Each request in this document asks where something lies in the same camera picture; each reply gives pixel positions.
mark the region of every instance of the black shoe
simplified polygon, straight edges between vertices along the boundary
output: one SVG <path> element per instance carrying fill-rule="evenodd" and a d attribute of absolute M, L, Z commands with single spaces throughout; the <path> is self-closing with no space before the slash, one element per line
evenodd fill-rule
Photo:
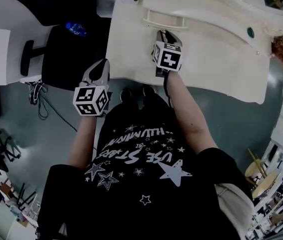
<path fill-rule="evenodd" d="M 145 97 L 156 93 L 154 87 L 148 84 L 144 84 L 142 87 L 142 92 Z"/>
<path fill-rule="evenodd" d="M 132 91 L 131 89 L 129 88 L 124 88 L 121 93 L 120 93 L 120 100 L 121 102 L 129 102 L 133 99 L 133 94 L 132 94 Z"/>

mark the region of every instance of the white star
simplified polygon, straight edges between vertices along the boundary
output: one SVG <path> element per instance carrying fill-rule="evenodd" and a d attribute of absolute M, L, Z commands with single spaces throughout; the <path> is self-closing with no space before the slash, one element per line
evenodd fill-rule
<path fill-rule="evenodd" d="M 183 152 L 184 153 L 184 148 L 183 147 L 181 147 L 181 148 L 177 148 L 178 150 L 179 150 L 179 152 Z"/>
<path fill-rule="evenodd" d="M 191 177 L 189 172 L 182 170 L 183 160 L 179 159 L 173 166 L 169 166 L 162 162 L 158 163 L 160 167 L 165 171 L 165 174 L 160 179 L 171 179 L 171 181 L 179 187 L 181 185 L 182 177 Z"/>
<path fill-rule="evenodd" d="M 141 174 L 144 174 L 143 168 L 141 168 L 141 169 L 136 168 L 136 170 L 133 173 L 137 174 L 137 176 L 140 176 Z"/>
<path fill-rule="evenodd" d="M 101 180 L 98 182 L 98 186 L 100 185 L 104 185 L 105 188 L 109 191 L 110 190 L 110 187 L 111 187 L 111 184 L 112 183 L 117 183 L 118 180 L 113 178 L 113 171 L 108 173 L 107 175 L 104 175 L 102 173 L 98 173 L 98 175 L 100 176 Z"/>
<path fill-rule="evenodd" d="M 85 172 L 85 174 L 91 173 L 91 181 L 94 180 L 94 177 L 95 177 L 97 172 L 105 171 L 104 168 L 101 168 L 102 164 L 103 164 L 103 162 L 101 162 L 100 164 L 97 164 L 97 165 L 93 163 L 92 167 L 88 171 Z"/>
<path fill-rule="evenodd" d="M 167 140 L 168 140 L 168 142 L 174 143 L 174 139 L 172 139 L 172 138 L 168 138 Z"/>
<path fill-rule="evenodd" d="M 142 144 L 137 144 L 137 146 L 136 146 L 136 149 L 142 149 L 143 147 L 146 147 L 145 145 L 144 145 L 144 143 L 142 143 Z"/>
<path fill-rule="evenodd" d="M 145 206 L 145 205 L 147 205 L 147 204 L 150 204 L 151 203 L 151 201 L 150 201 L 150 195 L 148 195 L 148 196 L 144 196 L 144 195 L 142 195 L 141 196 L 141 199 L 139 200 L 140 202 L 142 202 L 143 203 L 143 205 Z"/>
<path fill-rule="evenodd" d="M 127 132 L 127 131 L 133 131 L 133 129 L 134 129 L 135 127 L 137 127 L 137 126 L 131 125 L 131 126 L 129 126 L 129 127 L 126 128 L 126 131 L 125 131 L 125 132 Z"/>

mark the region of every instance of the wire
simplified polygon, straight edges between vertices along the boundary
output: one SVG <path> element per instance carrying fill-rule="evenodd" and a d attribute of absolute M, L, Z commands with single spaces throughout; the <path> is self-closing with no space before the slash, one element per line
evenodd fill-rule
<path fill-rule="evenodd" d="M 168 105 L 169 107 L 171 108 L 172 107 L 172 104 L 171 104 L 171 97 L 168 93 L 168 90 L 167 90 L 167 80 L 168 80 L 168 76 L 170 74 L 170 70 L 166 71 L 166 73 L 164 73 L 164 79 L 163 79 L 163 89 L 165 91 L 165 94 L 166 96 L 168 97 Z"/>
<path fill-rule="evenodd" d="M 54 108 L 54 106 L 43 96 L 43 94 L 47 94 L 48 89 L 44 86 L 44 83 L 39 80 L 37 82 L 31 82 L 31 83 L 26 83 L 28 84 L 29 87 L 29 101 L 31 104 L 36 105 L 37 100 L 39 101 L 38 103 L 38 117 L 40 120 L 45 121 L 48 116 L 50 115 L 45 102 L 52 108 L 52 110 L 55 111 L 55 113 L 66 123 L 68 124 L 73 130 L 77 133 L 77 129 L 72 126 L 57 110 Z M 106 117 L 106 113 L 104 112 L 101 117 Z"/>
<path fill-rule="evenodd" d="M 41 102 L 42 102 L 41 99 L 44 99 L 44 100 L 47 102 L 47 104 L 55 111 L 55 113 L 56 113 L 66 124 L 68 124 L 71 128 L 73 128 L 74 131 L 77 133 L 77 129 L 76 129 L 74 126 L 72 126 L 65 118 L 63 118 L 63 117 L 61 116 L 61 114 L 59 114 L 58 111 L 53 107 L 53 105 L 50 104 L 50 102 L 49 102 L 44 96 L 42 96 L 40 93 L 39 93 L 38 115 L 40 115 Z M 47 111 L 47 109 L 46 109 L 46 107 L 45 107 L 45 103 L 42 102 L 42 104 L 43 104 L 43 106 L 44 106 L 44 108 L 45 108 L 45 110 L 46 110 L 46 112 L 47 112 L 47 116 L 44 117 L 44 119 L 43 119 L 43 120 L 46 120 L 47 117 L 49 116 L 49 113 L 48 113 L 48 111 Z"/>
<path fill-rule="evenodd" d="M 71 128 L 74 129 L 75 132 L 77 132 L 77 129 L 76 129 L 74 126 L 72 126 L 65 118 L 63 118 L 62 115 L 58 113 L 58 111 L 53 107 L 53 105 L 52 105 L 44 96 L 42 96 L 41 94 L 39 94 L 39 97 L 42 98 L 42 99 L 44 99 L 44 100 L 47 102 L 47 104 L 52 108 L 52 110 L 54 110 L 55 113 L 56 113 L 66 124 L 68 124 Z"/>

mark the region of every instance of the white table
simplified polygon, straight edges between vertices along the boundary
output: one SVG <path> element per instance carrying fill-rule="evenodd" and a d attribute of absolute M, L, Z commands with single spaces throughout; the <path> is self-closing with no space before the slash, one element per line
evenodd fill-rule
<path fill-rule="evenodd" d="M 147 9 L 116 0 L 112 14 L 106 58 L 110 77 L 162 85 L 155 77 L 151 52 L 157 30 L 143 22 Z M 270 59 L 257 55 L 242 39 L 215 25 L 186 19 L 189 30 L 174 32 L 184 47 L 180 75 L 189 87 L 232 96 L 244 102 L 262 104 L 266 95 Z M 264 37 L 271 45 L 271 37 Z"/>

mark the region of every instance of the blue bottle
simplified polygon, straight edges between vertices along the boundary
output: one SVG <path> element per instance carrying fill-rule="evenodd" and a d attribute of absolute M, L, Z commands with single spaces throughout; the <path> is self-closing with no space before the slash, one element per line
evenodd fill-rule
<path fill-rule="evenodd" d="M 66 24 L 66 29 L 72 32 L 74 35 L 85 37 L 87 34 L 86 28 L 78 23 L 68 22 Z"/>

